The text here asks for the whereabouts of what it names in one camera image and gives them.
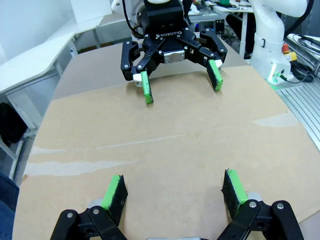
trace blue jeans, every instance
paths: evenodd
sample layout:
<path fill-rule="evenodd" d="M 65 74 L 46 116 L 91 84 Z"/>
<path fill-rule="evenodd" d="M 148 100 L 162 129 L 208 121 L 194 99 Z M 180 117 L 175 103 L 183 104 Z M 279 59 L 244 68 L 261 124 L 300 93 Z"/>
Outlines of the blue jeans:
<path fill-rule="evenodd" d="M 19 188 L 0 173 L 0 240 L 11 240 Z"/>

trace metal slotted platform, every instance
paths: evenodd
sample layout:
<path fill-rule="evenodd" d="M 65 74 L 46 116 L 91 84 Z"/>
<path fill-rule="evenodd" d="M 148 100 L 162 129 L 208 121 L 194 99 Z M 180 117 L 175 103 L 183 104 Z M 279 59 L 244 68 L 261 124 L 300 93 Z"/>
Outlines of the metal slotted platform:
<path fill-rule="evenodd" d="M 320 150 L 320 80 L 276 90 Z"/>

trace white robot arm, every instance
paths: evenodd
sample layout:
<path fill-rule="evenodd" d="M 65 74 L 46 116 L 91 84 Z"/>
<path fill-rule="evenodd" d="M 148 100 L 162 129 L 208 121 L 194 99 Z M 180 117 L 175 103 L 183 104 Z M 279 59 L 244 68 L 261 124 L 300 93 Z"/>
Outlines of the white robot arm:
<path fill-rule="evenodd" d="M 291 65 L 282 53 L 285 27 L 276 11 L 300 17 L 306 11 L 307 0 L 251 0 L 250 3 L 256 21 L 250 64 L 273 85 L 284 81 L 277 76 L 272 77 L 276 73 L 282 73 L 288 80 L 292 79 Z"/>

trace black bag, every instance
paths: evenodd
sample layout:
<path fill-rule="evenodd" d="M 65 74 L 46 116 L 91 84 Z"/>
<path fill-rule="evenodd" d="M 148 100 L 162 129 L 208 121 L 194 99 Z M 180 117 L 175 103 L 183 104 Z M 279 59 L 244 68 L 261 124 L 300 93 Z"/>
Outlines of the black bag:
<path fill-rule="evenodd" d="M 27 130 L 19 114 L 8 104 L 0 103 L 0 135 L 6 144 L 17 143 Z"/>

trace cardboard sheet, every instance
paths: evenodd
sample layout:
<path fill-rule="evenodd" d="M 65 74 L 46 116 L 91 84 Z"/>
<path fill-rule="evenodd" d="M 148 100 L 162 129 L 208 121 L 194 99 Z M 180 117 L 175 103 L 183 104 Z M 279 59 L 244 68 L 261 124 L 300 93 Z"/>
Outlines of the cardboard sheet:
<path fill-rule="evenodd" d="M 267 204 L 290 202 L 298 221 L 320 209 L 319 152 L 287 106 L 250 66 L 151 80 L 154 104 L 124 84 L 53 101 L 21 185 L 13 239 L 49 239 L 65 209 L 83 212 L 123 174 L 120 229 L 129 240 L 201 236 L 228 224 L 224 170 Z M 261 239 L 252 234 L 251 239 Z"/>

